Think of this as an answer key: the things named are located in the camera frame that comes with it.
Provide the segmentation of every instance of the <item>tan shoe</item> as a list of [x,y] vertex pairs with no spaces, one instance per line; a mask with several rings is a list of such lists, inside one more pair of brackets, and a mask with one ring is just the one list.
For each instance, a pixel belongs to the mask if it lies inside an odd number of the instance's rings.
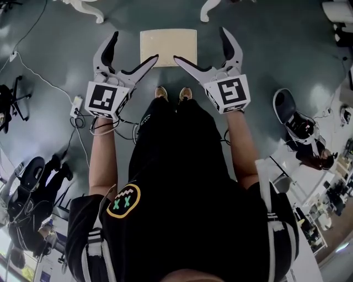
[[168,101],[168,93],[167,93],[166,89],[162,86],[159,86],[156,88],[156,90],[154,92],[154,97],[156,97],[156,98],[162,97],[162,98],[165,98],[167,102],[169,102]]
[[184,101],[184,100],[190,100],[192,99],[192,91],[188,87],[184,87],[179,94],[179,103]]

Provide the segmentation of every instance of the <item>rectangular beige board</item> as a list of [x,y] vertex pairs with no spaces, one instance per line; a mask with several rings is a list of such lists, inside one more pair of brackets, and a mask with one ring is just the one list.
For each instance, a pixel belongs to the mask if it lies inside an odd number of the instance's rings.
[[141,63],[159,54],[155,67],[176,67],[173,56],[197,64],[197,31],[193,29],[156,29],[140,33]]

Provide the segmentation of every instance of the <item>white cylinder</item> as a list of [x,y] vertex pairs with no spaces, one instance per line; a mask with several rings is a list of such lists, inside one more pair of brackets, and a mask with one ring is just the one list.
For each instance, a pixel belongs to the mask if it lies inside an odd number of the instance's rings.
[[348,2],[323,2],[322,7],[333,23],[353,24],[353,7]]

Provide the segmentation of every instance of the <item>black shoe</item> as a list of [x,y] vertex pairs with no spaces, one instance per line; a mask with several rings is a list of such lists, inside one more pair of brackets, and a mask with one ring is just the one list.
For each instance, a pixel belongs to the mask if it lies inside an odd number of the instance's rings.
[[65,173],[67,180],[71,181],[73,179],[73,174],[66,162],[62,164],[61,170]]
[[46,165],[51,167],[52,170],[59,171],[61,166],[60,158],[54,154]]

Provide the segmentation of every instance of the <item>gray-green floor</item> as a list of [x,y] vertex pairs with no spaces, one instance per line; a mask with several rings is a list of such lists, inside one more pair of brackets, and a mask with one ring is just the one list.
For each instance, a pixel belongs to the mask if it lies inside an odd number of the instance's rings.
[[[39,16],[44,0],[23,0],[0,18],[0,67],[3,66],[17,41]],[[93,79],[92,59],[99,45],[112,32],[120,32],[115,48],[115,69],[131,70],[140,63],[140,31],[151,29],[196,29],[198,61],[202,67],[219,67],[224,60],[218,27],[224,26],[238,40],[244,53],[243,73],[247,75],[251,104],[246,118],[262,157],[273,153],[284,136],[273,109],[272,96],[281,87],[290,88],[298,108],[315,114],[345,77],[344,56],[351,57],[348,48],[338,48],[333,39],[332,24],[326,18],[318,0],[249,0],[232,4],[222,1],[211,11],[210,22],[200,21],[200,9],[205,0],[98,0],[93,6],[106,16],[102,25],[95,17],[77,12],[71,5],[49,0],[38,25],[18,47],[24,63],[52,84],[76,95],[85,96],[87,83]],[[349,69],[351,59],[344,63]],[[30,120],[16,117],[9,133],[0,133],[0,143],[14,165],[41,155],[46,159],[64,148],[70,138],[71,105],[67,97],[32,75],[17,57],[0,74],[0,83],[11,86],[14,78],[25,76],[24,86],[33,97],[27,101]],[[226,130],[221,116],[185,71],[181,68],[155,68],[139,83],[122,118],[139,122],[153,99],[154,89],[164,85],[176,101],[184,86],[192,87],[194,98],[216,120],[221,134]],[[90,157],[92,136],[87,126],[81,129],[84,146]],[[131,127],[119,127],[131,135]],[[190,142],[202,142],[197,136]],[[134,145],[116,136],[119,187],[127,181],[127,168]],[[230,149],[224,145],[224,155],[232,171]],[[69,194],[78,196],[88,190],[88,168],[77,134],[69,150],[69,164],[76,177]]]

